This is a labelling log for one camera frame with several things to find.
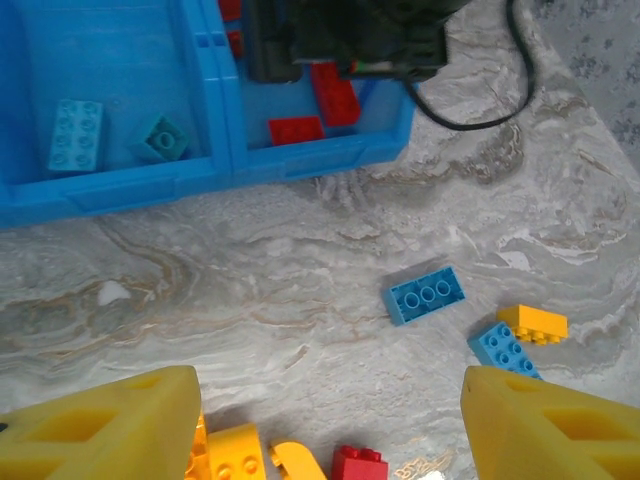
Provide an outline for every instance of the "light blue lego brick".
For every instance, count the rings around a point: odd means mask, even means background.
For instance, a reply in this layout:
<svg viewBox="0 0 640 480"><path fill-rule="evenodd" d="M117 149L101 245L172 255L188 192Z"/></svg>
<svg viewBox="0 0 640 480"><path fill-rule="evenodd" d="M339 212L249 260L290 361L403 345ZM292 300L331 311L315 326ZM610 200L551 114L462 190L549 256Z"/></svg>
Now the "light blue lego brick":
<svg viewBox="0 0 640 480"><path fill-rule="evenodd" d="M446 267L385 290L382 298L391 321L401 326L460 302L465 295L453 268Z"/></svg>
<svg viewBox="0 0 640 480"><path fill-rule="evenodd" d="M504 322L489 325L471 337L467 343L482 365L490 365L542 380L522 345Z"/></svg>
<svg viewBox="0 0 640 480"><path fill-rule="evenodd" d="M150 162L178 160L189 138L164 115L143 120L130 136L128 148L136 157Z"/></svg>
<svg viewBox="0 0 640 480"><path fill-rule="evenodd" d="M104 129L101 103L60 100L51 139L49 171L89 173L99 170Z"/></svg>

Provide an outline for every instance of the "yellow lego brick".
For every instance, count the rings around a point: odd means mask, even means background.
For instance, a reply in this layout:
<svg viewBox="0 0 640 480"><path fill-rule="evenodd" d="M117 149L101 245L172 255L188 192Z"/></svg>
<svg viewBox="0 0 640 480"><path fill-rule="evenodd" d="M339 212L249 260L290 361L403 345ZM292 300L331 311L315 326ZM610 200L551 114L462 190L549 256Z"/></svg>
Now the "yellow lego brick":
<svg viewBox="0 0 640 480"><path fill-rule="evenodd" d="M301 443L272 442L269 454L284 480L327 480L313 454Z"/></svg>
<svg viewBox="0 0 640 480"><path fill-rule="evenodd" d="M0 415L0 479L182 478L200 411L169 367Z"/></svg>
<svg viewBox="0 0 640 480"><path fill-rule="evenodd" d="M640 409L493 367L460 406L479 480L640 478Z"/></svg>
<svg viewBox="0 0 640 480"><path fill-rule="evenodd" d="M496 317L509 325L514 335L523 342L546 345L560 343L569 336L567 317L557 313L515 305L498 310Z"/></svg>
<svg viewBox="0 0 640 480"><path fill-rule="evenodd" d="M204 413L202 411L200 411L198 423L196 424L196 433L193 437L187 470L184 472L184 480L211 480L207 427L204 423Z"/></svg>
<svg viewBox="0 0 640 480"><path fill-rule="evenodd" d="M212 480L266 480L254 424L210 433L207 442Z"/></svg>

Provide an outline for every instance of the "blue plastic bin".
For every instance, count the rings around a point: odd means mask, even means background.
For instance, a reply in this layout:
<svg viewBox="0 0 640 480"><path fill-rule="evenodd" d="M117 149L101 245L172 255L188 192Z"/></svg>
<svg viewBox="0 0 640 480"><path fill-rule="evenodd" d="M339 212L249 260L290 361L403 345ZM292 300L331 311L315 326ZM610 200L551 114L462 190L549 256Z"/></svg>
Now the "blue plastic bin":
<svg viewBox="0 0 640 480"><path fill-rule="evenodd" d="M96 215L187 195L393 160L413 106L398 83L356 81L362 116L325 140L273 147L270 118L318 115L309 73L247 79L215 0L0 0L0 227ZM57 102L105 108L103 169L47 170ZM127 149L149 115L170 116L186 157L149 165Z"/></svg>

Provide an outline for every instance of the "black cable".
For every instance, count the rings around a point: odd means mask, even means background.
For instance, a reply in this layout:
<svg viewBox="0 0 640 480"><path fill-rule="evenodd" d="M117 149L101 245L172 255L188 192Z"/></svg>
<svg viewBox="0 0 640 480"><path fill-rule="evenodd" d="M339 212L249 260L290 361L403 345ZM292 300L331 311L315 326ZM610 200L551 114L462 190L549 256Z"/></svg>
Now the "black cable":
<svg viewBox="0 0 640 480"><path fill-rule="evenodd" d="M443 127L448 128L449 130L455 130L457 132L469 132L472 130L484 130L485 128L497 127L498 125L502 125L503 123L511 120L513 117L518 115L522 110L527 108L531 100L533 99L533 95L536 90L536 67L533 62L533 58L531 53L529 52L529 48L524 41L522 32L518 27L518 22L516 22L513 5L515 4L515 0L507 0L505 5L506 17L507 17L507 28L509 29L509 33L511 34L511 38L513 39L513 43L515 43L520 56L522 57L522 62L524 63L525 72L527 75L527 94L524 97L524 100L520 104L520 106L516 109L515 112L510 113L504 117L498 118L496 120L490 120L488 122L481 123L457 123L452 122L451 120L447 120L444 117L441 117L437 113L433 111L433 109L429 106L429 104L425 101L420 93L415 89L413 82L409 77L405 77L402 79L402 84L404 85L405 90L411 97L411 100L416 104L416 106L424 113L427 117L433 120L438 125L442 125Z"/></svg>

